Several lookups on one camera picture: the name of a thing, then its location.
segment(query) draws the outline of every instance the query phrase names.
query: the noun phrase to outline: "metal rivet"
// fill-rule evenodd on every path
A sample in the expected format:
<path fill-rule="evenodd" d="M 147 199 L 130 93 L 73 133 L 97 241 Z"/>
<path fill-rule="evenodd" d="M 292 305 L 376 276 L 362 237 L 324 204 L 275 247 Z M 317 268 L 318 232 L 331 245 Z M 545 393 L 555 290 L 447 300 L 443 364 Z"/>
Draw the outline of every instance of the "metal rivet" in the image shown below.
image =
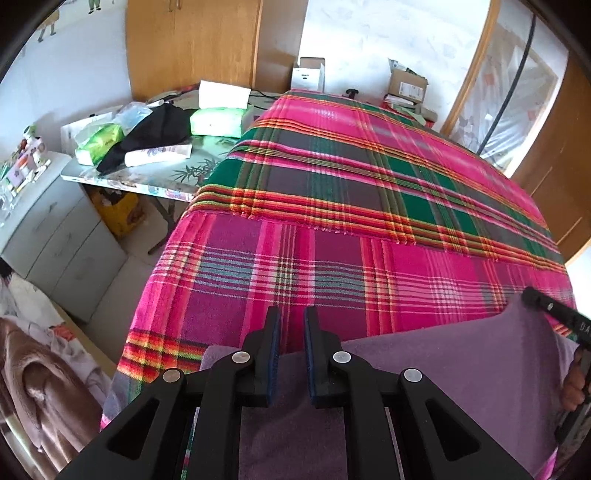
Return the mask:
<path fill-rule="evenodd" d="M 248 352 L 236 352 L 232 355 L 232 360 L 235 364 L 245 364 L 251 359 L 251 356 Z"/>
<path fill-rule="evenodd" d="M 351 361 L 351 354 L 349 352 L 336 352 L 333 355 L 333 360 L 338 364 L 346 364 Z"/>
<path fill-rule="evenodd" d="M 181 378 L 181 372 L 179 372 L 178 370 L 176 370 L 174 368 L 171 370 L 166 370 L 166 372 L 164 372 L 164 375 L 162 376 L 162 379 L 166 383 L 175 383 L 180 378 Z"/>
<path fill-rule="evenodd" d="M 404 378 L 409 382 L 417 383 L 423 379 L 423 374 L 416 368 L 409 368 L 404 372 Z"/>

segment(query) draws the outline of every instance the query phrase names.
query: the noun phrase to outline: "plaid bedspread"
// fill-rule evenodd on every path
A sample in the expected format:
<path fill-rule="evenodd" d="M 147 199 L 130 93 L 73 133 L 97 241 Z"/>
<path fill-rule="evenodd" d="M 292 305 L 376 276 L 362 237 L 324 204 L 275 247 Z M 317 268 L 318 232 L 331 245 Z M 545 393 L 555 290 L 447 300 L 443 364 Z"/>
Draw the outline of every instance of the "plaid bedspread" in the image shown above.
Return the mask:
<path fill-rule="evenodd" d="M 107 423 L 164 369 L 199 369 L 278 305 L 341 340 L 488 317 L 532 285 L 574 304 L 532 199 L 470 152 L 395 113 L 290 92 L 211 175 L 142 295 Z"/>

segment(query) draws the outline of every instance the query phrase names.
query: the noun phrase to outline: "drawer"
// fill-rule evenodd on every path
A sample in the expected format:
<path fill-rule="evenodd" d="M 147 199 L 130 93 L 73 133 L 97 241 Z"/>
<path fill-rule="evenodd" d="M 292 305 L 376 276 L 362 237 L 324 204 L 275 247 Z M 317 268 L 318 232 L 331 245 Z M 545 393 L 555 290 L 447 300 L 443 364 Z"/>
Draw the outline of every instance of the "drawer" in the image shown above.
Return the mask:
<path fill-rule="evenodd" d="M 22 278 L 28 277 L 48 240 L 83 196 L 80 185 L 57 178 L 27 212 L 2 253 Z"/>
<path fill-rule="evenodd" d="M 126 258 L 105 224 L 99 222 L 66 267 L 51 299 L 83 322 L 89 322 Z"/>
<path fill-rule="evenodd" d="M 99 214 L 84 195 L 49 239 L 27 280 L 50 296 L 64 270 L 99 222 Z"/>

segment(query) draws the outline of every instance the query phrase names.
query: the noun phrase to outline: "purple garment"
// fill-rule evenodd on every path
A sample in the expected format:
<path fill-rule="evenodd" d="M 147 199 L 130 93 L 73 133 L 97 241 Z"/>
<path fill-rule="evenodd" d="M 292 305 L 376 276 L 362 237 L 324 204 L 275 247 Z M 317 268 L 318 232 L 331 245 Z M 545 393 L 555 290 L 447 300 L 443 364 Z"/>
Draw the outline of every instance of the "purple garment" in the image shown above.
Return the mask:
<path fill-rule="evenodd" d="M 495 317 L 352 340 L 343 348 L 375 368 L 423 371 L 532 475 L 556 448 L 558 398 L 576 344 L 518 296 Z M 234 351 L 208 348 L 202 369 Z M 280 358 L 273 405 L 244 409 L 240 453 L 241 480 L 347 478 L 342 411 L 312 407 L 301 352 Z"/>

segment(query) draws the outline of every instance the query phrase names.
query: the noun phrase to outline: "white tube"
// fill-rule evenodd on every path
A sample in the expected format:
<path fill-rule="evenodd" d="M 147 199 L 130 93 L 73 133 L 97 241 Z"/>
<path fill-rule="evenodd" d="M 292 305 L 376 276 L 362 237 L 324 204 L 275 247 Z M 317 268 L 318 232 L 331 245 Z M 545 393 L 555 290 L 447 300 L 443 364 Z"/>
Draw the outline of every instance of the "white tube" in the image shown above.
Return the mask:
<path fill-rule="evenodd" d="M 149 148 L 125 154 L 126 167 L 138 167 L 161 161 L 186 160 L 191 156 L 192 145 L 173 145 L 172 147 Z"/>

